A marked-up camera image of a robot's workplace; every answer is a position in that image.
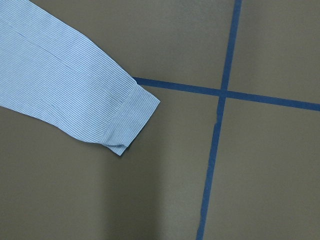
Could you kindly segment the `blue striped button shirt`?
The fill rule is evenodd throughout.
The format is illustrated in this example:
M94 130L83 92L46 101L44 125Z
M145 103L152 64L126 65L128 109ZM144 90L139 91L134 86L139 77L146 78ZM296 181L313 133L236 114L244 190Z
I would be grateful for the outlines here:
M121 155L159 103L81 32L31 1L1 1L2 107Z

